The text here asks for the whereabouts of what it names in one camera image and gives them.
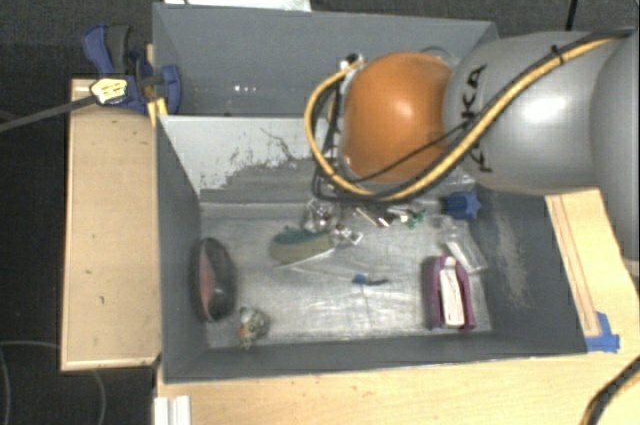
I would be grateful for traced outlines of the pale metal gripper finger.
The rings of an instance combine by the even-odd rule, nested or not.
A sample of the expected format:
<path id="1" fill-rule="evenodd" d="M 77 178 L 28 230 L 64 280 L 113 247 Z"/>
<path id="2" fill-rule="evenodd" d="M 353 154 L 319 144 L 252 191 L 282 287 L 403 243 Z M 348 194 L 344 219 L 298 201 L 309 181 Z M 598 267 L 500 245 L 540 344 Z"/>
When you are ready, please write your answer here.
<path id="1" fill-rule="evenodd" d="M 357 246 L 362 238 L 362 233 L 341 225 L 317 234 L 287 227 L 273 237 L 273 260 L 283 267 L 302 266 L 327 259 L 340 248 Z"/>
<path id="2" fill-rule="evenodd" d="M 301 219 L 301 228 L 312 234 L 325 232 L 332 220 L 332 208 L 325 203 L 308 203 Z"/>

